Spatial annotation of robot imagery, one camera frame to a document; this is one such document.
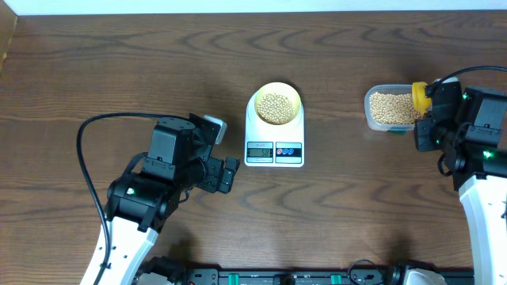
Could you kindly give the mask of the yellow plastic measuring scoop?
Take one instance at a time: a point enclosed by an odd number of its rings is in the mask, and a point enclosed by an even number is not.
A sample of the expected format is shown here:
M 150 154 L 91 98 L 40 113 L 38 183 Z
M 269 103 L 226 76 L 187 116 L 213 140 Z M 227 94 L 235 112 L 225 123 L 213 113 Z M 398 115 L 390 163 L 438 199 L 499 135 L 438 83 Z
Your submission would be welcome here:
M 413 106 L 422 115 L 426 114 L 431 107 L 431 99 L 426 96 L 426 82 L 414 82 L 412 84 Z

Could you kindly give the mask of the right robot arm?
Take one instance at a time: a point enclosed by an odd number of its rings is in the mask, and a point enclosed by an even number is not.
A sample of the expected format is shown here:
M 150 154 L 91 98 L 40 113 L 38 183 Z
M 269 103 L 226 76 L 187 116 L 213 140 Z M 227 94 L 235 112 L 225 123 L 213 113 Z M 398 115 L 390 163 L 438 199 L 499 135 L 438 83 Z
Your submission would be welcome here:
M 506 152 L 498 145 L 506 95 L 456 78 L 415 82 L 414 123 L 420 152 L 439 150 L 437 168 L 451 177 L 467 218 L 477 284 L 506 282 Z

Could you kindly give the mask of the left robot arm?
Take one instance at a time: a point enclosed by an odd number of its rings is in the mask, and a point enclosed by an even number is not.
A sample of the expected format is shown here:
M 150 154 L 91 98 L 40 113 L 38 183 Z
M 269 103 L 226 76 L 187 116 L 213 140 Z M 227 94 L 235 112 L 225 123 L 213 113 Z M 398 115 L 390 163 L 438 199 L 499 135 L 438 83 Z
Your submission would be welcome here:
M 226 123 L 213 116 L 155 115 L 150 148 L 136 154 L 96 205 L 101 232 L 84 284 L 189 284 L 185 267 L 165 258 L 146 260 L 166 220 L 192 188 L 231 191 L 239 160 L 211 156 Z

